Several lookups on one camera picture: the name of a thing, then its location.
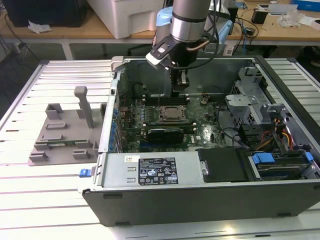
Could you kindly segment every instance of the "red wire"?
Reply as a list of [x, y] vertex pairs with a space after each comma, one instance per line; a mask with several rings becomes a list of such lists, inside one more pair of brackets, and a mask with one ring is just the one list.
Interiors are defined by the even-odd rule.
[[265, 131], [264, 134], [262, 134], [262, 136], [261, 136], [261, 143], [264, 141], [264, 136], [265, 136], [266, 134], [269, 134], [269, 133], [270, 133], [270, 131]]

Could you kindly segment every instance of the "white box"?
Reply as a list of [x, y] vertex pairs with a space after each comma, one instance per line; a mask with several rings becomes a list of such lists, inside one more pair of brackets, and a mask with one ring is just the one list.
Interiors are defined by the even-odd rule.
[[156, 30], [163, 0], [87, 0], [116, 39]]

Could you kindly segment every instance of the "white paper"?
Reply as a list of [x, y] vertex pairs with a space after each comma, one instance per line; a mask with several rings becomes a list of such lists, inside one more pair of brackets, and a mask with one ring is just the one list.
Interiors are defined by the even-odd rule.
[[28, 29], [30, 29], [32, 32], [34, 32], [36, 34], [52, 31], [50, 26], [47, 24], [46, 25], [39, 25], [39, 24], [35, 24], [31, 21], [29, 21]]
[[299, 20], [299, 23], [310, 26], [311, 23], [317, 19], [319, 19], [319, 18], [315, 18], [315, 17], [311, 17], [311, 16], [304, 16]]

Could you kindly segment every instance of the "power supply label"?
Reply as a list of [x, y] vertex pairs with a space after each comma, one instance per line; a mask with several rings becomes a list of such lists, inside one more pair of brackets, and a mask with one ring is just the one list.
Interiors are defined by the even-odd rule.
[[140, 158], [138, 182], [142, 186], [178, 184], [176, 159]]

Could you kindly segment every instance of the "sticker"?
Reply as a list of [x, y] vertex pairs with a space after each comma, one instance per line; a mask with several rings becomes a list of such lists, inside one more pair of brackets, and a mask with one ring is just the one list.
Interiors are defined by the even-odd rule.
[[139, 162], [139, 155], [125, 155], [124, 162], [125, 163], [137, 163]]
[[177, 165], [174, 157], [141, 158], [138, 161], [138, 182], [140, 185], [178, 184]]

